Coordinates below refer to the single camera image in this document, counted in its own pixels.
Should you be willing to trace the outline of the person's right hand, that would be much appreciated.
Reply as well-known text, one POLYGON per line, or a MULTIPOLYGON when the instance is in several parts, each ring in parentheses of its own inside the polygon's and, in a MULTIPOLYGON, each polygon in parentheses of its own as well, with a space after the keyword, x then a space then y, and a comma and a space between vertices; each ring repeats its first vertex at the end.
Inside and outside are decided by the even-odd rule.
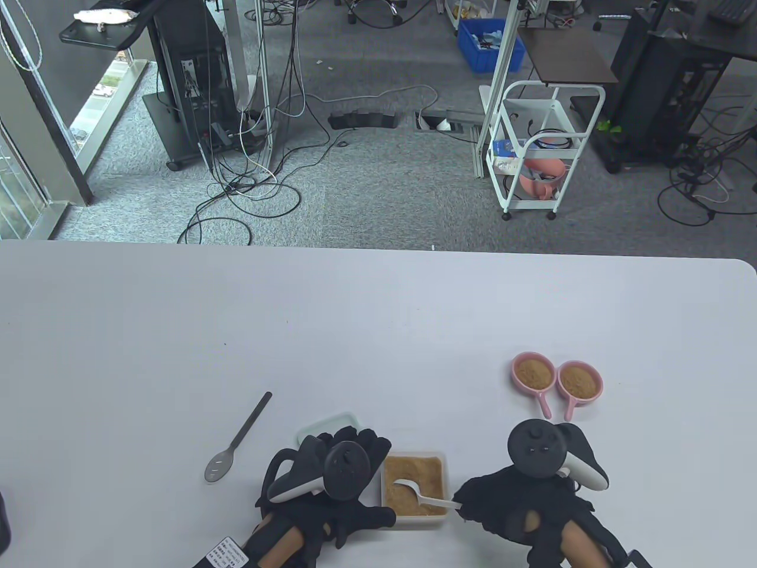
POLYGON ((628 553, 579 489, 606 490, 609 477, 575 424, 520 422, 507 441, 513 464, 473 477, 454 494, 458 514, 528 546, 528 566, 627 566, 628 553))

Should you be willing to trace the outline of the person's left hand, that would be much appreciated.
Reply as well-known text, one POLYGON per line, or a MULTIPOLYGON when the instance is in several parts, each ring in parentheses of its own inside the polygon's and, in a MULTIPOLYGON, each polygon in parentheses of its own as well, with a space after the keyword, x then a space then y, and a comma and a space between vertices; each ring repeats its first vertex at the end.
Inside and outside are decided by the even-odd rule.
POLYGON ((249 566, 313 567, 324 542, 341 548, 352 533, 392 527, 392 509, 359 500, 389 451, 389 440, 354 427, 279 451, 255 504, 262 520, 243 547, 249 566))

